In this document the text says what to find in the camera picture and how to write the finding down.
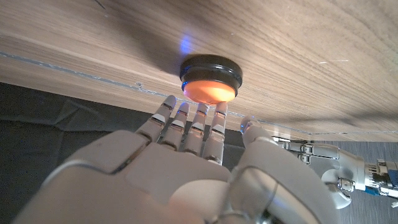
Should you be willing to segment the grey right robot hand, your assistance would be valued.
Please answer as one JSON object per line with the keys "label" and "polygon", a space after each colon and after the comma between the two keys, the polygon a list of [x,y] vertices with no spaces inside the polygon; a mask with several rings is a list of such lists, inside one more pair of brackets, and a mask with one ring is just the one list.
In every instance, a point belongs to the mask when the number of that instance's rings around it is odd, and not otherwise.
{"label": "grey right robot hand", "polygon": [[252,116],[245,150],[222,165],[227,105],[207,138],[208,106],[190,129],[189,105],[168,96],[135,132],[115,131],[77,150],[43,182],[16,223],[337,223],[319,176]]}

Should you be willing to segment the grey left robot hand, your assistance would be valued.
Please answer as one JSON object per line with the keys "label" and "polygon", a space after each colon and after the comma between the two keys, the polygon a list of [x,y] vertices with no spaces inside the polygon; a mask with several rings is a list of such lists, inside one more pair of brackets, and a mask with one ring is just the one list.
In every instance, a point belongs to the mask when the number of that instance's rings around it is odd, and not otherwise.
{"label": "grey left robot hand", "polygon": [[331,144],[281,139],[276,143],[317,173],[328,187],[337,209],[350,205],[350,193],[355,190],[397,199],[396,162],[378,159],[376,163],[367,163],[362,157]]}

